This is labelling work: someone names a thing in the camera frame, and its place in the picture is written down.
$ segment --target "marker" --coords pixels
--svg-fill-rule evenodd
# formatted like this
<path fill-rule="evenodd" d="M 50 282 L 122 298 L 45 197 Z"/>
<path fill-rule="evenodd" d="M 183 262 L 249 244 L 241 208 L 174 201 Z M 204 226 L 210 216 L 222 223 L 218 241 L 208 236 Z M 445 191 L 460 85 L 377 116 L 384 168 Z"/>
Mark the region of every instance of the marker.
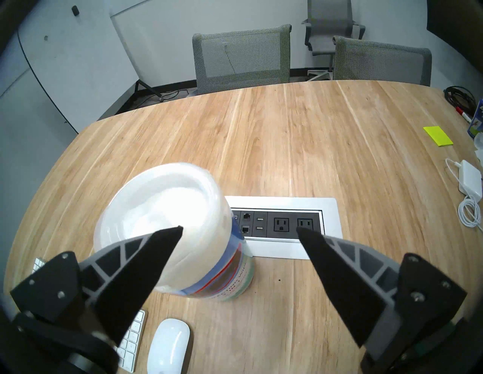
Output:
<path fill-rule="evenodd" d="M 471 123 L 471 118 L 465 112 L 463 112 L 463 110 L 460 107 L 456 107 L 456 111 L 459 114 L 461 114 L 461 116 L 466 120 L 466 122 L 468 122 L 469 124 Z"/>

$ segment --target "white cable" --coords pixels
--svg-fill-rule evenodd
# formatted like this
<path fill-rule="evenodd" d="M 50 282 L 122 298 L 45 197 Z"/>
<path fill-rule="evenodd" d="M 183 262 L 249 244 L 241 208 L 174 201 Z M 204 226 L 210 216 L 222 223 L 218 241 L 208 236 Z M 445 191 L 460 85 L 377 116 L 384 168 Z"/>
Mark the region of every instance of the white cable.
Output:
<path fill-rule="evenodd" d="M 448 166 L 448 169 L 450 170 L 451 174 L 456 178 L 458 183 L 460 183 L 458 177 L 456 174 L 451 170 L 448 161 L 452 162 L 456 167 L 460 168 L 461 164 L 458 162 L 455 162 L 449 158 L 445 159 L 446 166 Z M 476 202 L 473 196 L 468 194 L 468 192 L 465 190 L 466 196 L 463 199 L 461 203 L 459 203 L 458 206 L 458 217 L 459 220 L 461 221 L 462 224 L 464 224 L 466 227 L 478 227 L 482 232 L 483 229 L 480 226 L 481 223 L 481 213 L 480 213 L 480 206 Z"/>

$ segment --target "wooden table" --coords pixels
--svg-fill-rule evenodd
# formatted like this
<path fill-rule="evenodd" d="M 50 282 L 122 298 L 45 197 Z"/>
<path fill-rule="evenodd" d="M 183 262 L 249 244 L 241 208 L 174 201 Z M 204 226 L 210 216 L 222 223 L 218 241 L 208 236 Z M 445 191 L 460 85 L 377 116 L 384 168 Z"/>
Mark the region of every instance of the wooden table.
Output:
<path fill-rule="evenodd" d="M 423 126 L 454 145 L 438 148 Z M 288 83 L 201 95 L 98 121 L 72 142 L 34 196 L 10 253 L 4 291 L 35 257 L 92 251 L 114 194 L 153 166 L 191 162 L 226 195 L 335 197 L 344 238 L 400 262 L 416 252 L 468 291 L 482 282 L 483 234 L 456 214 L 463 195 L 445 157 L 479 166 L 466 122 L 440 90 L 406 83 Z M 363 352 L 329 302 L 310 261 L 256 258 L 232 302 L 153 292 L 137 373 L 165 318 L 194 337 L 189 373 L 354 373 Z"/>

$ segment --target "mesh chair back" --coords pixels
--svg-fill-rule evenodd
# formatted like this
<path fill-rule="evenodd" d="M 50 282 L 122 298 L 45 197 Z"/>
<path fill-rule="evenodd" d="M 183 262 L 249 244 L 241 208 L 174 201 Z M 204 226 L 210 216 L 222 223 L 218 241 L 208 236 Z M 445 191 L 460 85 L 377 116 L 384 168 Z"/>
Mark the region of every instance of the mesh chair back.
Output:
<path fill-rule="evenodd" d="M 291 29 L 193 35 L 198 92 L 289 82 Z"/>
<path fill-rule="evenodd" d="M 312 35 L 352 35 L 351 0 L 308 0 L 307 15 Z"/>
<path fill-rule="evenodd" d="M 429 86 L 431 51 L 334 37 L 334 79 L 394 81 Z"/>

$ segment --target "white outlet cover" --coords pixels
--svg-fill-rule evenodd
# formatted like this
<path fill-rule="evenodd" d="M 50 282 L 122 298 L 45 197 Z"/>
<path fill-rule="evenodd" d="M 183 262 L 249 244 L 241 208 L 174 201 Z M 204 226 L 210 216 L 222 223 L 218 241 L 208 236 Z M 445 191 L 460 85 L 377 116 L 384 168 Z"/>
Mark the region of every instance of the white outlet cover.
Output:
<path fill-rule="evenodd" d="M 324 235 L 342 238 L 337 201 L 332 197 L 225 196 L 233 210 L 290 210 L 319 212 Z M 298 239 L 246 237 L 253 256 L 308 260 Z"/>

